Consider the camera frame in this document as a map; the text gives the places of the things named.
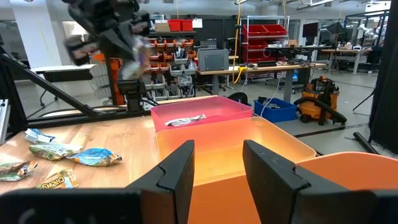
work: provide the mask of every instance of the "pink bin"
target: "pink bin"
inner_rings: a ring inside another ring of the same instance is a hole
[[[155,123],[155,130],[182,128],[187,126],[215,123],[231,119],[250,118],[253,114],[250,106],[243,105],[223,96],[215,96],[201,100],[155,106],[150,110]],[[206,115],[206,119],[177,127],[166,126],[165,123],[178,118],[191,118]]]

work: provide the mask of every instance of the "cardboard box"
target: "cardboard box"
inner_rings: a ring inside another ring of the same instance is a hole
[[[156,22],[155,27],[170,27],[168,22]]]
[[[297,43],[297,40],[289,40],[287,43],[287,46],[290,47],[291,45],[294,45],[294,47],[298,47],[299,44]]]
[[[156,32],[170,32],[169,27],[155,27]]]

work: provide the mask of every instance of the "orange bin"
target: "orange bin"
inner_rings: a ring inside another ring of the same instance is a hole
[[[341,152],[296,163],[349,190],[397,190],[398,160],[365,152]]]
[[[195,179],[189,223],[260,223],[246,180],[243,141],[251,139],[298,162],[316,152],[264,118],[244,118],[163,130],[156,134],[166,158],[195,140]]]

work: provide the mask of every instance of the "table surface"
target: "table surface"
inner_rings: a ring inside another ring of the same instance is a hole
[[[321,68],[325,67],[326,64],[322,63],[311,63],[311,66],[308,65],[277,65],[272,67],[259,67],[258,69],[251,69],[249,68],[248,71],[250,72],[265,72],[265,71],[274,71],[274,70],[291,70],[291,69],[300,69],[300,68]],[[233,71],[233,67],[230,66],[229,70],[222,70],[222,71],[197,71],[199,75],[225,75],[231,74]],[[239,67],[235,66],[235,72],[239,72]]]
[[[31,69],[33,72],[62,72],[68,70],[87,70],[91,69],[96,64],[90,65],[61,65],[61,66],[47,66],[47,67],[40,67],[40,68],[33,68]]]
[[[361,53],[366,53],[366,52],[371,52],[372,49],[364,49],[364,50],[346,50],[346,49],[324,49],[322,52],[328,52],[328,53],[335,53],[335,52],[342,52],[342,53],[356,53],[356,54],[361,54]]]
[[[168,103],[208,97],[215,96],[179,99]],[[0,194],[34,187],[63,169],[73,169],[81,188],[125,187],[160,162],[151,116],[61,126],[41,131],[56,136],[56,141],[60,143],[81,145],[84,149],[105,147],[120,155],[123,162],[110,167],[90,167],[68,159],[48,161],[34,156],[29,151],[31,143],[24,139],[25,134],[22,132],[0,146],[0,164],[37,161],[37,167],[32,175],[25,179],[17,182],[1,182]]]

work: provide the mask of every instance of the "crumpled wrapper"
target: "crumpled wrapper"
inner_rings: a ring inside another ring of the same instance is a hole
[[[83,149],[83,146],[58,143],[35,144],[29,146],[29,150],[35,156],[39,156],[50,161],[60,160],[67,155],[80,152],[81,149]]]
[[[27,177],[33,169],[37,167],[37,162],[10,162],[0,165],[0,181],[18,181]]]
[[[110,166],[122,161],[122,157],[105,148],[87,149],[81,153],[66,156],[66,158],[88,166]]]
[[[43,134],[40,130],[36,128],[33,129],[29,128],[28,130],[25,131],[25,134],[26,134],[25,139],[33,144],[50,143],[55,139],[54,136]]]
[[[174,120],[166,122],[165,124],[167,126],[170,126],[170,127],[177,127],[177,126],[181,126],[181,125],[184,125],[184,124],[190,124],[190,123],[196,122],[196,121],[201,121],[201,120],[203,120],[205,118],[206,118],[206,115],[202,114],[202,115],[199,115],[199,116],[196,116],[196,117],[193,117],[193,118],[174,119]]]
[[[78,187],[76,175],[72,169],[61,170],[40,184],[36,185],[37,189],[74,189]]]

